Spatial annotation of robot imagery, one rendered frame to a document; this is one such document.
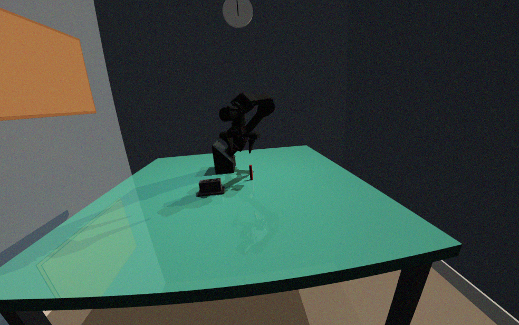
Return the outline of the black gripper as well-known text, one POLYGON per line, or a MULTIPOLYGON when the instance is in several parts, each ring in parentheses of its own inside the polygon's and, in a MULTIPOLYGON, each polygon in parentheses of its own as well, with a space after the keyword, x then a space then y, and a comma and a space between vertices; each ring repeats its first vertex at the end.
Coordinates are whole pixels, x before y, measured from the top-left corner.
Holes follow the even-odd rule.
MULTIPOLYGON (((249 133, 246 133, 246 130, 245 130, 246 121, 245 121, 245 119, 234 120, 232 122, 232 124, 233 123, 235 124, 235 126, 238 126, 239 123, 242 124, 242 126, 244 128, 244 134, 243 135, 239 135, 239 137, 249 137, 248 142, 249 142, 249 154, 250 154, 251 151, 252 151, 252 147, 253 147, 253 144, 254 144, 255 140, 257 140, 259 137, 261 137, 260 132, 259 131, 251 131, 249 133)), ((232 153, 233 152, 233 138, 229 138, 228 137, 227 131, 221 132, 220 135, 219 135, 219 138, 222 138, 222 140, 224 140, 227 143, 227 145, 228 145, 228 147, 229 147, 229 149, 230 149, 230 151, 232 153)))

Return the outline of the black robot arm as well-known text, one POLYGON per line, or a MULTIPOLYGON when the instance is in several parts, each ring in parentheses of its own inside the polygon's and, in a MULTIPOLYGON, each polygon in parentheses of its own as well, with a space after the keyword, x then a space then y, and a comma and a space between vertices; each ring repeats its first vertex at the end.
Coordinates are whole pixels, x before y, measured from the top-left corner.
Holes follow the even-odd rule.
MULTIPOLYGON (((245 119, 245 114, 258 105, 257 113, 245 126, 246 133, 251 132, 263 117, 269 116, 275 110, 273 98, 268 93, 252 95, 248 92, 242 92, 231 101, 231 104, 232 106, 221 108, 219 111, 219 117, 224 122, 245 119)), ((229 138, 233 138, 233 152, 231 153, 228 147, 225 148, 225 153, 233 158, 236 151, 241 152, 244 149, 248 137, 239 137, 239 135, 244 134, 241 123, 238 126, 233 123, 232 127, 227 130, 227 134, 229 138)))

